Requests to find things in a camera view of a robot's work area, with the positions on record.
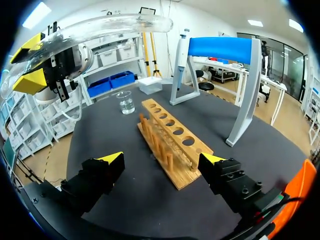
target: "floor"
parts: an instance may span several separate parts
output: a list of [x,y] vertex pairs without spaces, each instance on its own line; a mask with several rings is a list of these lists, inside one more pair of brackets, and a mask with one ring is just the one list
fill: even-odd
[[[214,82],[214,84],[235,92],[238,88],[238,81],[228,81],[224,84]],[[211,91],[211,93],[228,102],[235,102],[235,96],[225,91],[216,88]],[[270,124],[278,97],[279,92],[275,88],[271,87],[268,103],[265,103],[263,100],[259,101],[259,107],[255,108],[254,115],[265,121],[267,124]],[[313,150],[318,143],[316,141],[313,147],[310,146],[308,135],[310,125],[304,118],[304,115],[300,110],[300,105],[301,104],[293,97],[285,94],[281,109],[273,127],[297,145],[307,156],[309,156],[310,150]],[[46,179],[54,186],[59,186],[60,181],[65,179],[67,176],[67,161],[71,138],[72,133],[61,138],[53,147],[47,146],[46,148],[38,151],[34,157],[28,157],[24,162],[39,178]],[[24,185],[30,182],[19,168],[16,167],[15,172]]]

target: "white storage box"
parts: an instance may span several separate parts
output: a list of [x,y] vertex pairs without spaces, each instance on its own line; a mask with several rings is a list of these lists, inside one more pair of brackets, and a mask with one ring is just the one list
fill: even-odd
[[92,66],[87,70],[87,72],[90,72],[92,70],[95,70],[97,68],[99,68],[99,59],[98,59],[99,55],[98,53],[96,53],[95,55],[93,55],[93,63]]
[[42,142],[44,141],[45,136],[43,135],[43,133],[41,131],[38,131],[38,133],[36,133],[34,135],[34,137],[32,138],[32,142],[34,142],[34,144],[39,147]]
[[119,52],[119,57],[120,57],[121,61],[127,60],[127,59],[132,59],[137,56],[136,55],[136,45],[131,41],[128,41],[124,45],[119,45],[118,52]]
[[69,93],[69,99],[66,100],[66,102],[68,103],[69,106],[73,106],[79,102],[79,99],[78,99],[79,92],[78,91],[79,90],[74,90]]
[[11,134],[14,132],[14,130],[15,130],[14,129],[14,123],[12,121],[9,122],[8,129],[9,129]]
[[67,101],[60,102],[60,100],[58,100],[53,103],[53,107],[57,113],[66,110],[68,106]]
[[15,103],[18,102],[19,99],[22,97],[22,95],[23,95],[22,92],[14,91],[14,92],[13,92],[13,97],[12,97],[13,100],[14,100],[14,102],[15,102]]
[[103,66],[108,66],[117,62],[117,48],[108,48],[107,51],[100,53],[100,58]]
[[26,143],[27,146],[31,149],[31,151],[34,151],[37,148],[36,143],[33,141],[33,138],[29,139]]
[[14,114],[13,114],[13,120],[15,121],[15,123],[17,124],[23,117],[24,117],[24,113],[18,109]]
[[147,95],[159,92],[162,90],[162,79],[154,76],[146,77],[138,80],[140,91]]
[[19,150],[19,158],[24,159],[29,154],[29,151],[25,146],[21,147]]
[[23,101],[20,105],[20,109],[21,111],[23,112],[23,115],[27,115],[28,112],[29,112],[29,109],[28,109],[28,105],[26,103],[26,101]]
[[26,122],[25,124],[23,124],[23,126],[20,128],[19,133],[21,134],[21,136],[23,138],[26,138],[28,133],[30,133],[31,131],[31,126],[29,122]]
[[58,122],[52,128],[56,132],[56,134],[61,134],[66,130],[65,125],[63,125],[61,122]]
[[57,111],[55,110],[55,108],[52,105],[49,105],[41,113],[42,113],[42,116],[44,117],[44,119],[48,120],[48,119],[52,118],[57,113]]
[[65,126],[66,129],[69,129],[69,130],[74,129],[76,125],[76,123],[70,119],[64,120],[62,124]]

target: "desk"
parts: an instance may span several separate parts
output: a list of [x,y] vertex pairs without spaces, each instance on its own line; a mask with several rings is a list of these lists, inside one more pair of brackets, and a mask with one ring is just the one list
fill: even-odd
[[234,104],[236,106],[239,106],[239,107],[241,106],[240,105],[240,97],[241,97],[243,80],[246,83],[247,82],[247,77],[248,77],[248,75],[245,74],[246,73],[246,69],[233,67],[232,64],[223,64],[222,62],[211,61],[207,57],[194,56],[193,57],[193,62],[196,63],[196,64],[203,64],[203,65],[208,66],[208,67],[213,67],[215,69],[223,69],[223,70],[226,70],[226,71],[229,71],[229,72],[233,72],[233,73],[239,74],[239,83],[238,83],[238,89],[237,89],[236,92],[235,91],[231,91],[231,90],[229,90],[227,88],[224,88],[222,86],[216,85],[214,83],[213,83],[213,85],[217,89],[221,89],[223,91],[226,91],[226,92],[228,92],[230,94],[235,95]]
[[[201,176],[177,191],[137,128],[139,113],[147,113],[141,101],[153,98],[222,158],[235,158],[252,179],[262,181],[267,192],[288,183],[306,156],[279,131],[253,117],[234,147],[225,141],[236,121],[239,107],[212,94],[172,106],[171,85],[146,95],[132,89],[135,112],[123,115],[115,96],[83,109],[76,123],[67,162],[67,179],[88,158],[124,152],[125,170],[109,195],[103,195],[82,218],[106,229],[150,237],[190,236],[218,240],[231,233],[240,220],[220,195],[214,195]],[[178,94],[191,92],[182,85]]]
[[[262,80],[262,81],[274,86],[275,88],[277,88],[280,91],[280,95],[279,95],[278,101],[277,101],[276,106],[275,106],[275,110],[274,110],[272,118],[271,118],[270,125],[273,126],[275,121],[276,121],[276,118],[278,116],[279,110],[281,108],[281,104],[282,104],[282,101],[284,99],[285,92],[288,89],[287,89],[286,85],[284,85],[283,83],[277,83],[275,81],[272,81],[266,75],[261,75],[260,76],[260,80]],[[237,104],[238,106],[241,106],[241,104],[242,104],[242,100],[243,100],[243,97],[244,97],[244,94],[245,94],[246,84],[247,84],[247,77],[245,78],[244,83],[243,83],[242,91],[240,93],[241,97],[239,98],[239,103]]]

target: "blue storage bin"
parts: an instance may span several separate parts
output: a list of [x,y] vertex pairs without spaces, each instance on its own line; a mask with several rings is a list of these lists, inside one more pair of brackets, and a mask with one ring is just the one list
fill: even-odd
[[131,71],[124,71],[110,77],[111,87],[113,89],[119,88],[123,85],[135,82],[134,73]]
[[218,62],[221,62],[223,64],[229,64],[229,61],[228,60],[225,60],[225,59],[222,59],[222,58],[218,58],[217,59]]
[[92,83],[87,90],[91,98],[111,90],[110,77]]

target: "orange object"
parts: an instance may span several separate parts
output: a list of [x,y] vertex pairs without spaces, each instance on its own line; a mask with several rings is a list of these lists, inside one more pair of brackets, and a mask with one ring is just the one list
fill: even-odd
[[[290,195],[290,198],[305,198],[312,186],[316,174],[317,170],[315,166],[309,159],[306,159],[302,168],[294,176],[291,182],[288,183],[284,192]],[[269,239],[273,238],[283,226],[286,225],[301,203],[301,201],[293,201],[285,205],[279,215],[273,220],[275,229],[269,234]]]

